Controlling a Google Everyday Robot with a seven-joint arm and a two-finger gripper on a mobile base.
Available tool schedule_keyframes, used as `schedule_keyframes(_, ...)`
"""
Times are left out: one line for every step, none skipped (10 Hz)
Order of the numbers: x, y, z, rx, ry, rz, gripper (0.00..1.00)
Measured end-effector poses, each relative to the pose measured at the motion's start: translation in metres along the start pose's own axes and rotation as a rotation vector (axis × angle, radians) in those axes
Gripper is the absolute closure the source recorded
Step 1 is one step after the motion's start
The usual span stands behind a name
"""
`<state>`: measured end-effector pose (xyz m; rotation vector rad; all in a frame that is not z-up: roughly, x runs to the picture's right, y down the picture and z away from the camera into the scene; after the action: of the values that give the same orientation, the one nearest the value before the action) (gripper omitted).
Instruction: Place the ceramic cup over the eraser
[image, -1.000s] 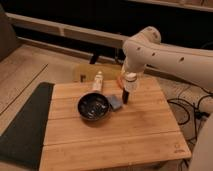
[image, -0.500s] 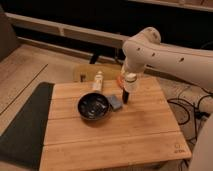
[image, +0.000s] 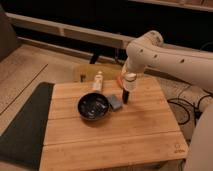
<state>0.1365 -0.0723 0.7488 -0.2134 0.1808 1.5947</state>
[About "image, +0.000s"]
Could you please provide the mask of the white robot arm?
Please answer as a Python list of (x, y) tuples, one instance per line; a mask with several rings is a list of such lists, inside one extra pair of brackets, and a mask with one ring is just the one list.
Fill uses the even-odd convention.
[[(151, 30), (132, 40), (126, 54), (123, 75), (151, 66), (213, 94), (213, 53), (164, 48), (161, 34)], [(213, 103), (195, 127), (184, 171), (213, 171)]]

